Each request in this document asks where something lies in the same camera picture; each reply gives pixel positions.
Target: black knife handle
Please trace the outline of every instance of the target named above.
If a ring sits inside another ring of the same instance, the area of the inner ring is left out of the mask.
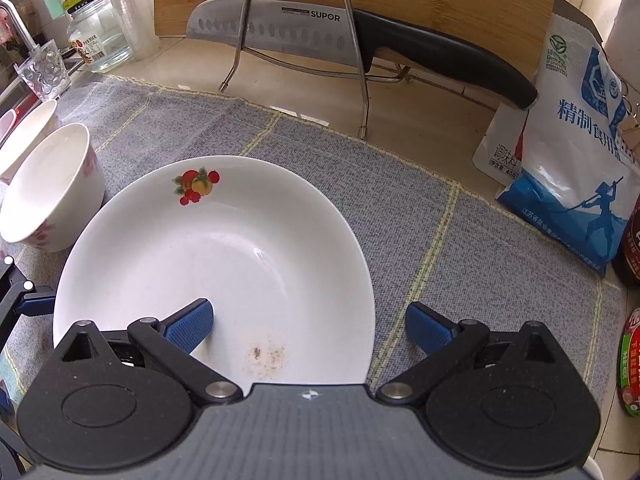
[[[494,92],[522,110],[538,98],[535,86],[493,52],[425,27],[353,9],[365,72],[377,48],[386,46],[414,63],[460,82]]]

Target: clear glass cup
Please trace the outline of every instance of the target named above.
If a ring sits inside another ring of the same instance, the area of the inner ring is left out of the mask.
[[[71,78],[56,42],[51,40],[30,54],[20,66],[14,65],[15,71],[41,101],[57,98],[71,84]]]

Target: blue and white salt package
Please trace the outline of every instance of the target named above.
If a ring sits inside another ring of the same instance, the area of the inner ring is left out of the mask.
[[[620,80],[586,28],[553,14],[536,87],[522,171],[498,202],[604,275],[640,192],[640,168],[616,133]]]

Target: metal rack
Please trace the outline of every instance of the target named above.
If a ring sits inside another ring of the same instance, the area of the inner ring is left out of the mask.
[[[238,69],[238,65],[240,64],[240,53],[245,51],[252,56],[258,57],[259,59],[263,59],[265,61],[269,61],[273,64],[281,66],[283,68],[290,68],[292,70],[297,70],[299,72],[304,72],[307,74],[313,75],[321,75],[327,77],[339,77],[345,79],[358,79],[360,81],[360,93],[362,94],[362,121],[360,123],[360,129],[358,130],[358,136],[361,139],[364,139],[367,136],[367,121],[369,119],[369,88],[367,87],[367,81],[375,81],[380,83],[397,83],[402,81],[407,73],[409,72],[409,67],[399,66],[396,68],[398,72],[394,76],[375,76],[375,75],[367,75],[364,71],[364,64],[362,62],[362,54],[360,53],[360,47],[358,43],[358,35],[356,32],[355,22],[353,19],[353,7],[351,7],[351,0],[344,0],[344,9],[347,13],[347,22],[349,24],[349,30],[351,33],[351,41],[353,42],[353,49],[356,58],[356,65],[358,72],[333,72],[329,70],[316,70],[313,68],[308,68],[305,66],[296,65],[293,63],[288,63],[286,61],[282,61],[276,59],[274,57],[268,56],[267,54],[263,54],[249,48],[244,45],[244,35],[246,31],[246,23],[247,23],[247,15],[249,12],[250,0],[242,0],[242,7],[240,10],[240,20],[238,27],[238,41],[236,43],[236,53],[234,56],[234,63],[231,67],[231,70],[226,75],[224,81],[220,84],[220,92],[224,92],[231,81],[231,78],[236,73]]]

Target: glass jar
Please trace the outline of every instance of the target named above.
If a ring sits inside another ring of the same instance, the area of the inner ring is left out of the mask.
[[[131,49],[110,0],[65,0],[71,16],[67,35],[92,72],[108,72],[127,60]]]

